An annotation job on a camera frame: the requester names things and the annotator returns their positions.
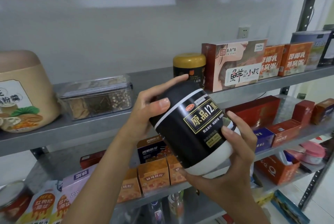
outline left hand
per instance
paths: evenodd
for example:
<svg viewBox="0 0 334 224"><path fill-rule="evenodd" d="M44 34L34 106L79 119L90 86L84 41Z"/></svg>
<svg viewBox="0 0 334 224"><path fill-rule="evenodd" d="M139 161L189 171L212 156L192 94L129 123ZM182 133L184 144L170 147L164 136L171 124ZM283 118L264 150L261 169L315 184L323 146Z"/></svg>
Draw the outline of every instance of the left hand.
<svg viewBox="0 0 334 224"><path fill-rule="evenodd" d="M149 119L166 112L170 107L168 98L152 102L152 99L178 82L188 79L188 74L177 76L161 85L151 87L141 91L138 95L131 115L125 125L120 129L120 133L131 144L137 144L139 140L150 130L151 124Z"/></svg>

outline black jar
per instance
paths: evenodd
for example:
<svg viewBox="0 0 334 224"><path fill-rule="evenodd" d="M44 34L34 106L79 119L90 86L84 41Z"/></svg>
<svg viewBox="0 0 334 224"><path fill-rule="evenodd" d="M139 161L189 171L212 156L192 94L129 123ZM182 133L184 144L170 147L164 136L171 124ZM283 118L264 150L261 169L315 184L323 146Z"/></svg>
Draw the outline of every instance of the black jar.
<svg viewBox="0 0 334 224"><path fill-rule="evenodd" d="M188 173L206 174L230 157L232 147L221 128L240 131L198 84L177 83L157 99L164 98L170 108L150 122Z"/></svg>

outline blue box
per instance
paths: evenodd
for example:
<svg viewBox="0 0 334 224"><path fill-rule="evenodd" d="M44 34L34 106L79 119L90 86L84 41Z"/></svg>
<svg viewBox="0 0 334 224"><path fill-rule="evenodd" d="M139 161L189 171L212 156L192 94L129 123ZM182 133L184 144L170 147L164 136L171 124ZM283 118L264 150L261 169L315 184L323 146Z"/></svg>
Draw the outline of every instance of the blue box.
<svg viewBox="0 0 334 224"><path fill-rule="evenodd" d="M257 136L256 153L271 148L275 133L267 128L255 130L254 133Z"/></svg>

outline clear plastic container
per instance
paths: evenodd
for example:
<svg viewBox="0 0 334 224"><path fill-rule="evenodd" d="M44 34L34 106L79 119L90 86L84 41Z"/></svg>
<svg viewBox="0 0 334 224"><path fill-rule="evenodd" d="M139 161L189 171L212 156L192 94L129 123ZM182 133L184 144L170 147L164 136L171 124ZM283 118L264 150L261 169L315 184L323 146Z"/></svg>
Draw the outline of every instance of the clear plastic container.
<svg viewBox="0 0 334 224"><path fill-rule="evenodd" d="M132 107L132 83L128 75L71 82L57 94L72 120L118 112Z"/></svg>

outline pink container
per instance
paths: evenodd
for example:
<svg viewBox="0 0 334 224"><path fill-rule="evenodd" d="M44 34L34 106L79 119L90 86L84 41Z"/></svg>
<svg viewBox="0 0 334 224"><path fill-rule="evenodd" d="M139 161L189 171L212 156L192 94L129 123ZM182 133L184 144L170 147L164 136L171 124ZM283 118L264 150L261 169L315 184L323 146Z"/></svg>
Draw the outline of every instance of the pink container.
<svg viewBox="0 0 334 224"><path fill-rule="evenodd" d="M313 165L321 163L325 156L325 149L321 145L311 141L306 141L300 145L306 149L302 161Z"/></svg>

